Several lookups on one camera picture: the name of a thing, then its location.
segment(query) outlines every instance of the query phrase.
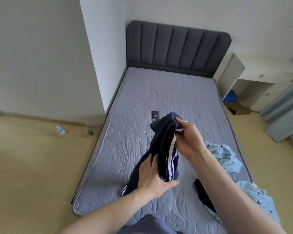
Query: person's left hand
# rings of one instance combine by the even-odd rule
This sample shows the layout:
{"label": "person's left hand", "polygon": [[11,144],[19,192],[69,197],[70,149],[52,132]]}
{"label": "person's left hand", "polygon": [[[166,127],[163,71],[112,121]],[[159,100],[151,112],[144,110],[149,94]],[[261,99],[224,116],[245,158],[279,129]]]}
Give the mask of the person's left hand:
{"label": "person's left hand", "polygon": [[165,182],[160,179],[157,158],[158,154],[152,160],[152,154],[150,154],[139,168],[138,190],[146,192],[151,200],[160,197],[165,191],[179,184],[179,181]]}

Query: cardboard box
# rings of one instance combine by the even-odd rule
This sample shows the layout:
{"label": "cardboard box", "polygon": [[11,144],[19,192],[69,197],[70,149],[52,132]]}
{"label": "cardboard box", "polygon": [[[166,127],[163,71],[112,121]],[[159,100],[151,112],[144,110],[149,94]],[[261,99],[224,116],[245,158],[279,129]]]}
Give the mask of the cardboard box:
{"label": "cardboard box", "polygon": [[251,109],[245,106],[242,106],[241,103],[239,103],[238,101],[234,103],[229,103],[229,102],[223,102],[223,103],[233,115],[245,115],[245,114],[250,114],[252,112]]}

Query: gray curtain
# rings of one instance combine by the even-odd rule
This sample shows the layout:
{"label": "gray curtain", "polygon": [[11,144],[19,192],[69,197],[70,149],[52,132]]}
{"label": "gray curtain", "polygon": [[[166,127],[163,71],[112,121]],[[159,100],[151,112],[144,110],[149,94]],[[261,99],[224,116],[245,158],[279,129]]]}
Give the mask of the gray curtain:
{"label": "gray curtain", "polygon": [[293,85],[280,94],[260,113],[270,126],[265,130],[275,142],[293,135]]}

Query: smartphone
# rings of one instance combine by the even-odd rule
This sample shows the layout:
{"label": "smartphone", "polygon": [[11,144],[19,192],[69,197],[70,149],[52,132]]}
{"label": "smartphone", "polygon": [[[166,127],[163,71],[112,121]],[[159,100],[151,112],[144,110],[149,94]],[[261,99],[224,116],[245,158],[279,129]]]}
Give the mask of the smartphone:
{"label": "smartphone", "polygon": [[152,122],[155,122],[158,120],[158,111],[151,112],[151,119],[152,119]]}

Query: mattress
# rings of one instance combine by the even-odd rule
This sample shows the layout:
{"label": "mattress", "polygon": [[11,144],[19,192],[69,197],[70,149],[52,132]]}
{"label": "mattress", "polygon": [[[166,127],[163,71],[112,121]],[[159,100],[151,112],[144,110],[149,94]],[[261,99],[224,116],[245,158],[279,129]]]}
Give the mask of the mattress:
{"label": "mattress", "polygon": [[[154,135],[151,111],[159,117],[174,111],[195,124],[204,140],[229,145],[243,164],[232,179],[251,181],[213,79],[130,67],[78,186],[74,213],[85,215],[120,197]],[[176,231],[226,233],[199,200],[195,172],[183,156],[178,170],[180,184],[141,208],[127,224],[151,213]]]}

